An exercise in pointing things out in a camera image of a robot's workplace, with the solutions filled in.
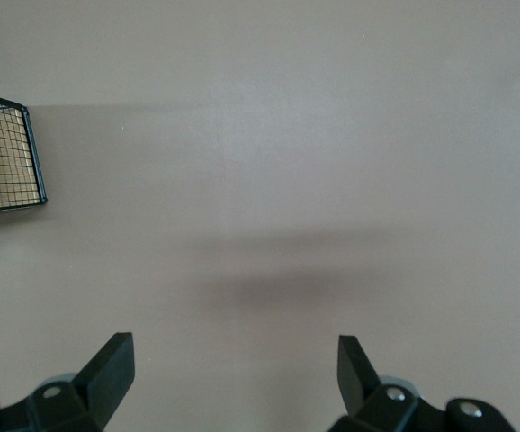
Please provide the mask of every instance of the black clamp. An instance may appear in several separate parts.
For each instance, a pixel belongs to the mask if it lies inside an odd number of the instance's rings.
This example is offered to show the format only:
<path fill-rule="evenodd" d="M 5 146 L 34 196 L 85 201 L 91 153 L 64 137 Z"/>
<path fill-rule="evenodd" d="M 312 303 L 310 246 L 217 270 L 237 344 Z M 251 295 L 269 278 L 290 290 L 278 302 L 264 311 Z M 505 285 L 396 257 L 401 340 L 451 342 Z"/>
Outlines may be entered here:
<path fill-rule="evenodd" d="M 134 381 L 131 333 L 116 333 L 71 381 L 0 409 L 0 432 L 101 432 Z"/>
<path fill-rule="evenodd" d="M 440 411 L 405 386 L 382 383 L 354 336 L 340 337 L 337 376 L 348 415 L 328 432 L 515 432 L 482 400 L 452 399 Z"/>

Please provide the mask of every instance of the metal screw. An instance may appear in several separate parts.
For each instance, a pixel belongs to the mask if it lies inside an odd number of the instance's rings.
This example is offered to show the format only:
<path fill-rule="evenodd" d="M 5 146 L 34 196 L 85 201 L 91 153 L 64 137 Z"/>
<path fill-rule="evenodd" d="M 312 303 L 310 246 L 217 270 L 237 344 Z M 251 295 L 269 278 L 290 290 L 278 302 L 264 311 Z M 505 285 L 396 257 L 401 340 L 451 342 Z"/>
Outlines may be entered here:
<path fill-rule="evenodd" d="M 460 404 L 460 410 L 470 417 L 482 417 L 482 410 L 478 405 L 472 402 L 462 402 Z"/>
<path fill-rule="evenodd" d="M 58 396 L 60 392 L 62 392 L 62 390 L 60 390 L 59 387 L 50 387 L 42 393 L 42 397 L 44 399 L 53 398 L 54 396 Z"/>
<path fill-rule="evenodd" d="M 406 399 L 406 395 L 398 387 L 389 387 L 388 390 L 386 391 L 386 394 L 393 401 L 403 401 Z"/>

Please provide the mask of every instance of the black plastic part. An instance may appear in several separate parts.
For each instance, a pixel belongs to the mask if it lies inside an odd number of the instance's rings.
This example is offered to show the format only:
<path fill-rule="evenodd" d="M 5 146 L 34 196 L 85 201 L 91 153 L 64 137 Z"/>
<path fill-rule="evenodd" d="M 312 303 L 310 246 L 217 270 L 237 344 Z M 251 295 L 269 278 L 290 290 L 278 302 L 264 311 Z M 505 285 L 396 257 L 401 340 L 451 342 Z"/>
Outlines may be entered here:
<path fill-rule="evenodd" d="M 469 402 L 480 409 L 481 417 L 462 412 L 461 404 Z M 515 432 L 506 418 L 489 403 L 475 399 L 452 399 L 446 404 L 446 416 L 461 432 Z"/>
<path fill-rule="evenodd" d="M 96 423 L 104 428 L 134 381 L 131 333 L 116 333 L 72 380 Z"/>
<path fill-rule="evenodd" d="M 329 432 L 515 432 L 504 416 L 484 401 L 450 400 L 444 412 L 405 387 L 382 384 L 356 337 L 340 337 L 337 367 L 348 416 L 340 418 Z M 399 389 L 400 397 L 392 399 L 389 388 Z M 463 402 L 476 405 L 479 415 L 463 412 Z"/>
<path fill-rule="evenodd" d="M 46 189 L 44 189 L 44 180 L 42 179 L 42 171 L 40 170 L 40 161 L 38 160 L 38 152 L 36 151 L 36 144 L 34 144 L 34 134 L 32 133 L 32 124 L 30 123 L 30 115 L 28 109 L 23 106 L 22 118 L 24 119 L 24 129 L 26 130 L 26 136 L 28 137 L 28 145 L 30 146 L 30 156 L 32 159 L 32 165 L 34 166 L 34 174 L 36 175 L 36 183 L 38 184 L 38 192 L 40 194 L 40 203 L 44 204 L 48 202 L 48 196 L 46 196 Z"/>
<path fill-rule="evenodd" d="M 116 333 L 72 382 L 0 409 L 0 432 L 101 432 L 134 379 L 131 333 Z"/>
<path fill-rule="evenodd" d="M 362 432 L 362 428 L 352 418 L 343 416 L 328 432 Z"/>
<path fill-rule="evenodd" d="M 33 428 L 39 432 L 102 432 L 70 382 L 52 382 L 28 398 Z"/>
<path fill-rule="evenodd" d="M 391 399 L 388 389 L 400 390 L 403 399 Z M 416 406 L 417 399 L 411 391 L 395 385 L 381 385 L 366 400 L 355 420 L 362 422 L 371 431 L 401 432 L 408 425 Z"/>
<path fill-rule="evenodd" d="M 338 340 L 337 378 L 349 416 L 354 416 L 381 385 L 378 374 L 354 336 L 340 336 Z"/>

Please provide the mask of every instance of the black wire grid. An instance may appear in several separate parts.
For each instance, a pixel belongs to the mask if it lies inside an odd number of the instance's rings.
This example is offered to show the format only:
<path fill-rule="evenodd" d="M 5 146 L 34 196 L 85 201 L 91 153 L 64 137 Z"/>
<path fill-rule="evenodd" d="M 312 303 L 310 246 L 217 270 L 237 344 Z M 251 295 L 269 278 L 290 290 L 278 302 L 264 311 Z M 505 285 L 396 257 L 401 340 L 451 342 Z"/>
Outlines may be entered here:
<path fill-rule="evenodd" d="M 28 110 L 0 98 L 0 210 L 46 201 Z"/>

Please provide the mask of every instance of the floor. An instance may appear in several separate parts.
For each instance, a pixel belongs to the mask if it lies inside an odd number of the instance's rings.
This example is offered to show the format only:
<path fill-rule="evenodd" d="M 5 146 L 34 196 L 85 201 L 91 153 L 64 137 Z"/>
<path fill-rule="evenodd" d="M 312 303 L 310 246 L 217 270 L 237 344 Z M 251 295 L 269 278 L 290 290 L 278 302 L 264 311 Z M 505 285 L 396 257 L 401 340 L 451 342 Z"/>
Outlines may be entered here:
<path fill-rule="evenodd" d="M 323 432 L 352 334 L 520 430 L 520 2 L 3 0 L 0 97 L 3 406 L 132 331 L 106 430 Z"/>

